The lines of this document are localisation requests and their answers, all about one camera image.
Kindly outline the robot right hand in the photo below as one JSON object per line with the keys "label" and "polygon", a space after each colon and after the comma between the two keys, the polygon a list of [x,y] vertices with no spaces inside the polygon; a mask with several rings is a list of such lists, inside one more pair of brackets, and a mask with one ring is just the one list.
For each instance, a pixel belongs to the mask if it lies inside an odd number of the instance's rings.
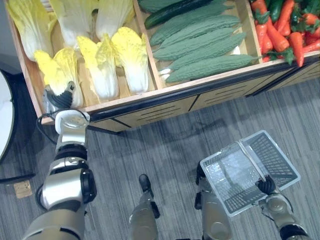
{"label": "robot right hand", "polygon": [[270,175],[266,175],[264,179],[260,178],[255,185],[258,187],[258,189],[266,194],[266,195],[272,195],[272,194],[278,194],[280,193],[278,187],[276,186],[276,183],[272,179]]}

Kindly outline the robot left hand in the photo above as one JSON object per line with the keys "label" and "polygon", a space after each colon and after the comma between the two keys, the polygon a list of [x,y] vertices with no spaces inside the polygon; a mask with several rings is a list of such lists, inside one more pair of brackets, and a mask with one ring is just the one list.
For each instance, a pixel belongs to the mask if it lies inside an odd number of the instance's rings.
{"label": "robot left hand", "polygon": [[46,113],[53,113],[57,110],[70,109],[73,102],[75,83],[69,81],[66,89],[56,95],[49,85],[46,85],[43,92],[43,106]]}

